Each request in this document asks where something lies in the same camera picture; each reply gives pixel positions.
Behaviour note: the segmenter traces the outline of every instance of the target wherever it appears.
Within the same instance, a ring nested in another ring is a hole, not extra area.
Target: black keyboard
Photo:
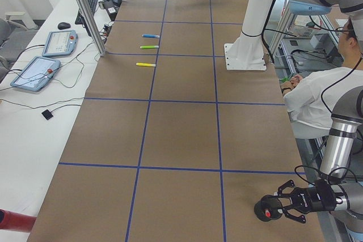
[[[87,1],[88,1],[88,5],[90,5],[92,14],[95,14],[96,9],[97,9],[98,0],[87,0]],[[82,24],[81,14],[79,11],[78,11],[78,15],[77,15],[77,18],[76,18],[74,24],[76,24],[76,25]]]

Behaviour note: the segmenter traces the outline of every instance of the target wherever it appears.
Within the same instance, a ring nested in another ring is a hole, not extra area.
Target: white desk
[[[68,57],[58,58],[62,64],[72,60],[92,42],[81,25],[74,21],[78,12],[75,0],[61,0],[49,18],[38,31],[29,46],[44,44],[49,31],[57,30],[59,22],[69,22],[78,34],[75,52]],[[106,11],[98,9],[95,14],[98,29],[109,22]],[[22,69],[34,57],[41,56],[43,48],[24,52],[13,69]],[[12,88],[0,91],[0,99],[37,107],[74,97],[84,97],[97,66],[98,51],[90,45],[78,59],[85,65],[78,83],[66,88],[52,80],[39,93],[20,91]],[[63,84],[74,84],[82,65],[74,60],[62,67],[55,78]],[[10,86],[15,74],[8,74],[0,84],[0,89]],[[66,104],[81,104],[82,100],[53,105],[46,108],[27,109],[22,106],[0,103],[0,209],[36,216],[43,202],[48,186],[57,167],[59,158],[72,129],[79,107],[63,107],[54,112],[54,117],[46,120],[41,113]],[[0,241],[26,241],[28,233],[0,230]]]

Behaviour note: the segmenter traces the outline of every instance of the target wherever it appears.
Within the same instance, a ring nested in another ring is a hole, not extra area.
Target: green marker
[[[158,45],[142,45],[140,46],[141,49],[155,49],[155,48],[159,48]]]

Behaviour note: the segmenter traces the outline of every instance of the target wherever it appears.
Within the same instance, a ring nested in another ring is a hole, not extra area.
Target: white basket
[[[320,25],[320,19],[318,16],[312,16],[312,19],[314,20],[314,22],[316,22],[316,24]],[[295,22],[291,25],[287,33],[295,35],[297,36],[297,38],[310,39],[320,29],[307,27],[306,24],[308,24],[309,22],[311,22],[311,20],[308,16],[298,15]]]

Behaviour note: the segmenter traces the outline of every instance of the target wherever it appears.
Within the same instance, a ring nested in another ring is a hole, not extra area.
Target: computer mouse
[[[60,22],[58,24],[58,29],[66,29],[66,28],[70,28],[70,24],[67,22]]]

